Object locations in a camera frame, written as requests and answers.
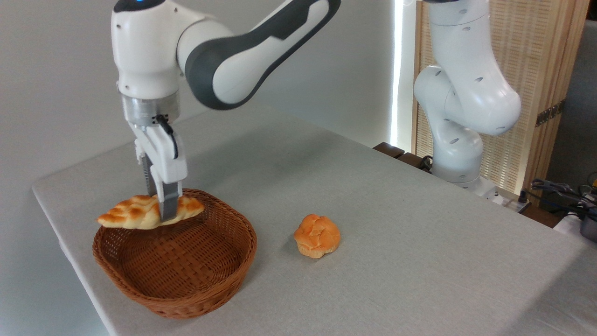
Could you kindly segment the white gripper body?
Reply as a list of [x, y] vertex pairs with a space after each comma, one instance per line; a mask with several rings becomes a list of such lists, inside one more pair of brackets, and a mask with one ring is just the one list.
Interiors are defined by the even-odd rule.
[[187, 160], [182, 138], [162, 126], [134, 126], [140, 151], [152, 162], [155, 182], [174, 183], [187, 177]]

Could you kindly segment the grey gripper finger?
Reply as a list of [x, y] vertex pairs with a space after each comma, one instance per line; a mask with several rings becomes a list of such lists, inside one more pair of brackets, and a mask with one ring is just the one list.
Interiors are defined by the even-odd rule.
[[174, 183], [156, 183], [161, 221], [170, 221], [177, 217], [179, 197], [182, 194], [181, 181]]
[[147, 156], [141, 157], [141, 166], [143, 167], [147, 195], [155, 196], [157, 194], [156, 184], [151, 173], [152, 162]]

